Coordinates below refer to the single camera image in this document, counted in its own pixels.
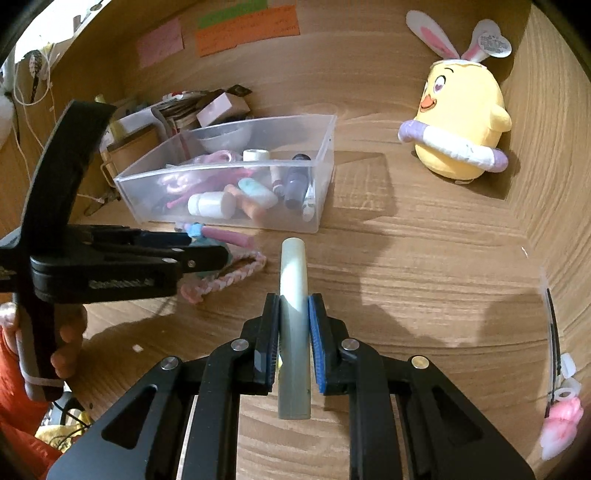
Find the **person's left hand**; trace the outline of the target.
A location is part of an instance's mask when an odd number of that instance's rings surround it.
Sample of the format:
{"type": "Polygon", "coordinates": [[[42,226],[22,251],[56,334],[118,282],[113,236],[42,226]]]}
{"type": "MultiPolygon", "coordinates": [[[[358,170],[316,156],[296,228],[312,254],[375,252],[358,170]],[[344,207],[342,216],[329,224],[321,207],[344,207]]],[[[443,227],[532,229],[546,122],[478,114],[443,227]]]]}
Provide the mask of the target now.
{"type": "MultiPolygon", "coordinates": [[[[63,344],[52,354],[51,364],[56,375],[66,380],[71,378],[76,370],[77,358],[82,349],[83,334],[87,329],[86,308],[79,305],[56,305],[54,312],[58,320],[62,321],[59,335],[63,344]]],[[[13,302],[1,305],[1,329],[3,339],[8,349],[17,353],[17,333],[19,317],[17,306],[13,302]]]]}

